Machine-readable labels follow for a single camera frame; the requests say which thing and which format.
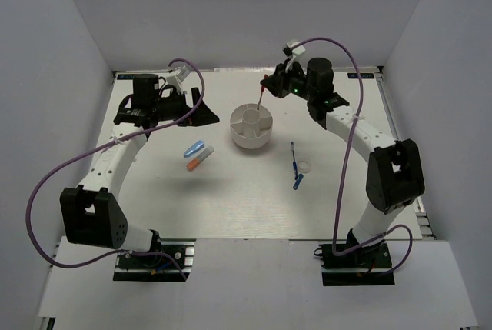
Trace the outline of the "red ballpoint pen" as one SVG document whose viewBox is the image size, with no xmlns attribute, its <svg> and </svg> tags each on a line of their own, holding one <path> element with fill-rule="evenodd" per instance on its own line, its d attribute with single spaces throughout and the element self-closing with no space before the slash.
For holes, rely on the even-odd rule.
<svg viewBox="0 0 492 330">
<path fill-rule="evenodd" d="M 260 96 L 259 96 L 259 99 L 258 99 L 258 102 L 256 104 L 256 110 L 259 111 L 260 110 L 260 107 L 261 107 L 261 101 L 262 101 L 262 98 L 263 98 L 263 94 L 264 94 L 264 90 L 265 90 L 265 87 L 264 85 L 261 84 L 261 91 L 260 91 Z"/>
</svg>

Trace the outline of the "blue highlighter marker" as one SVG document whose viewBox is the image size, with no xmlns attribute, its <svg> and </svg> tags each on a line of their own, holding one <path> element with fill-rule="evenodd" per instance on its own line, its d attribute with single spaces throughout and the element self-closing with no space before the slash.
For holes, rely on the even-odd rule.
<svg viewBox="0 0 492 330">
<path fill-rule="evenodd" d="M 204 142 L 199 140 L 195 142 L 192 146 L 190 146 L 184 153 L 184 158 L 190 158 L 191 156 L 197 154 L 200 150 L 204 148 Z"/>
</svg>

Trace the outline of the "orange highlighter marker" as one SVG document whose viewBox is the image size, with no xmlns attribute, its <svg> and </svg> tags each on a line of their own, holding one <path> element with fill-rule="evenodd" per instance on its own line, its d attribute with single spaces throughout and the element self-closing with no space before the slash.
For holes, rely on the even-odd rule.
<svg viewBox="0 0 492 330">
<path fill-rule="evenodd" d="M 186 169 L 189 172 L 194 171 L 213 152 L 214 152 L 214 147 L 209 145 L 186 165 Z"/>
</svg>

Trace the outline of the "white tape roll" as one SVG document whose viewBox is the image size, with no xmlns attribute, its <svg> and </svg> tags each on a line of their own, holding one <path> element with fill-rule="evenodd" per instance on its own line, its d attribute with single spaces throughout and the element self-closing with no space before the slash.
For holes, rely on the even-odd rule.
<svg viewBox="0 0 492 330">
<path fill-rule="evenodd" d="M 302 157 L 297 160 L 298 171 L 307 174 L 312 169 L 311 160 L 307 157 Z"/>
</svg>

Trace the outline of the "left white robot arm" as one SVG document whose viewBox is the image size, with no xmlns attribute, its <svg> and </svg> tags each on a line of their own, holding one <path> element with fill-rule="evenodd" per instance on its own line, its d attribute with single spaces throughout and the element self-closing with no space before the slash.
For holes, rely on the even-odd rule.
<svg viewBox="0 0 492 330">
<path fill-rule="evenodd" d="M 118 106 L 108 148 L 99 153 L 78 186 L 65 188 L 60 196 L 69 242 L 133 251 L 147 268 L 161 262 L 163 251 L 157 245 L 157 233 L 131 225 L 118 204 L 118 196 L 131 164 L 150 137 L 150 128 L 166 121 L 182 127 L 219 121 L 201 100 L 198 88 L 191 90 L 193 105 L 188 106 L 182 88 L 187 75 L 182 67 L 164 76 L 140 73 L 131 77 L 132 93 Z"/>
</svg>

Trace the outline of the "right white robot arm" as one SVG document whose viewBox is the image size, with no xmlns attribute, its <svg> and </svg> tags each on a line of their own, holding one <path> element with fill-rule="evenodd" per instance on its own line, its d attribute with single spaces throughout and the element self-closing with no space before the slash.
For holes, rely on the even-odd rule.
<svg viewBox="0 0 492 330">
<path fill-rule="evenodd" d="M 347 235 L 344 253 L 352 265 L 367 266 L 395 218 L 425 191 L 417 144 L 384 134 L 354 111 L 334 90 L 334 71 L 326 58 L 309 60 L 306 69 L 283 62 L 261 86 L 276 98 L 292 94 L 304 99 L 311 118 L 366 161 L 368 204 Z"/>
</svg>

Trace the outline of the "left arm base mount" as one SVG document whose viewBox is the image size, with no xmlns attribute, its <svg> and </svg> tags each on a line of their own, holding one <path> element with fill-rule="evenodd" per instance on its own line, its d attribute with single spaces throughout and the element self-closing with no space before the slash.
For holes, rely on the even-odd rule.
<svg viewBox="0 0 492 330">
<path fill-rule="evenodd" d="M 191 274 L 195 240 L 160 241 L 161 252 L 171 256 L 120 254 L 115 263 L 116 282 L 185 282 Z"/>
</svg>

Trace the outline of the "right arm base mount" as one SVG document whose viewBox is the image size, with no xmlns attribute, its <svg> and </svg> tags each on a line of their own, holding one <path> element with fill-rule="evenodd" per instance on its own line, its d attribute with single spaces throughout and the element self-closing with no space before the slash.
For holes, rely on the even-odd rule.
<svg viewBox="0 0 492 330">
<path fill-rule="evenodd" d="M 362 253 L 336 256 L 332 244 L 320 244 L 314 257 L 321 261 L 322 284 L 325 287 L 395 285 L 392 261 L 386 242 Z"/>
</svg>

